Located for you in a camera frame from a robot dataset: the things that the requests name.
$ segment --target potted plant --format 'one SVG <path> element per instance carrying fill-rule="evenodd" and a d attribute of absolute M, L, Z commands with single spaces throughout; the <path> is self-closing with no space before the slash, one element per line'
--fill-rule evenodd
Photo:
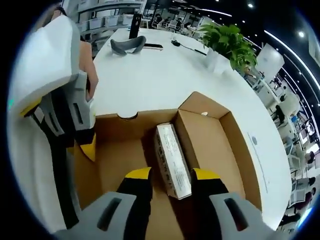
<path fill-rule="evenodd" d="M 219 26 L 214 22 L 201 26 L 202 42 L 209 48 L 206 66 L 222 74 L 229 65 L 233 70 L 243 71 L 245 67 L 254 67 L 257 56 L 251 43 L 244 39 L 240 29 L 235 25 Z"/>

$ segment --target gray headrest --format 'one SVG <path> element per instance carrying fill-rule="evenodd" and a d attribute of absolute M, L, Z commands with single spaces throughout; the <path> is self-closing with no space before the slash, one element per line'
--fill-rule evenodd
<path fill-rule="evenodd" d="M 136 54 L 141 51 L 146 43 L 145 36 L 138 36 L 136 38 L 130 39 L 128 41 L 115 41 L 110 40 L 111 49 L 114 54 L 125 56 L 127 55 L 126 50 L 136 48 L 132 53 Z"/>

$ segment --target black phone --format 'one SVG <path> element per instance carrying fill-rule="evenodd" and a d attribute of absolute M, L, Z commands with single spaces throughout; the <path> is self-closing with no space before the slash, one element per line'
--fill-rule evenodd
<path fill-rule="evenodd" d="M 145 43 L 143 46 L 144 49 L 156 49 L 162 51 L 164 47 L 160 44 L 152 44 L 152 43 Z"/>

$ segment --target open cardboard box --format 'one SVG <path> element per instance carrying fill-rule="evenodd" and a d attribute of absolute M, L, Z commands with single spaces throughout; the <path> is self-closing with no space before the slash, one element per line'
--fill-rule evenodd
<path fill-rule="evenodd" d="M 130 119 L 117 114 L 98 116 L 96 161 L 90 161 L 78 146 L 74 149 L 81 208 L 103 193 L 116 191 L 130 171 L 152 167 L 153 198 L 146 239 L 192 236 L 189 197 L 177 200 L 167 196 L 154 150 L 156 126 L 168 122 L 174 124 L 189 169 L 217 173 L 229 192 L 262 209 L 254 164 L 233 114 L 199 92 L 193 92 L 178 109 L 142 111 Z"/>

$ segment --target green plant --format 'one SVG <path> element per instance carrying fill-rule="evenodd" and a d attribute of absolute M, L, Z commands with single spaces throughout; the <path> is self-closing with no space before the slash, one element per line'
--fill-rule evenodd
<path fill-rule="evenodd" d="M 202 25 L 199 31 L 204 32 L 203 44 L 229 59 L 232 69 L 243 70 L 257 64 L 251 43 L 244 39 L 237 26 L 219 26 L 212 22 Z"/>

